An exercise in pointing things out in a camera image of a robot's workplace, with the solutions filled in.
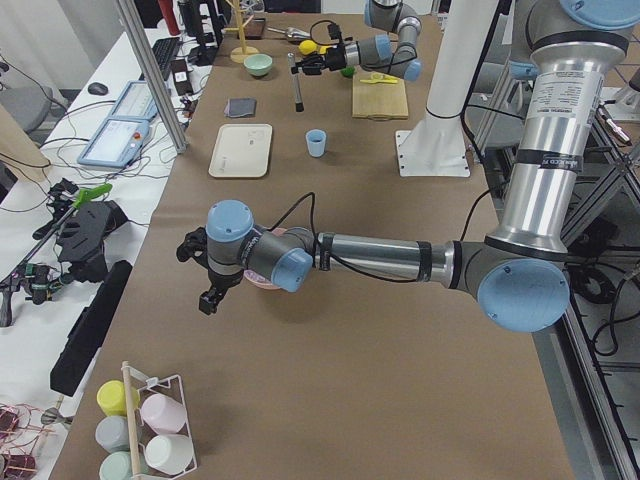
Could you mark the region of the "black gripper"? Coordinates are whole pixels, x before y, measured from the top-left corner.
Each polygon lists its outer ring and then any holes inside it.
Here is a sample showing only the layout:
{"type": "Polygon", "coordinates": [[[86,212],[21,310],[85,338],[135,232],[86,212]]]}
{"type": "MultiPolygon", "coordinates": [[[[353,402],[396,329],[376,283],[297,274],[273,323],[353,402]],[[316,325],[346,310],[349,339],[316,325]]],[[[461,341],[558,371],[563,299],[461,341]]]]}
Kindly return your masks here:
{"type": "Polygon", "coordinates": [[[327,27],[329,38],[336,43],[327,48],[325,55],[312,54],[299,61],[294,61],[292,73],[304,75],[321,75],[323,70],[338,71],[347,67],[345,43],[338,24],[330,22],[327,27]]]}
{"type": "Polygon", "coordinates": [[[204,227],[188,232],[176,249],[176,258],[179,262],[194,260],[207,270],[211,286],[199,296],[198,308],[205,315],[212,315],[217,312],[227,291],[241,282],[243,270],[234,263],[225,265],[210,260],[207,242],[204,227]]]}

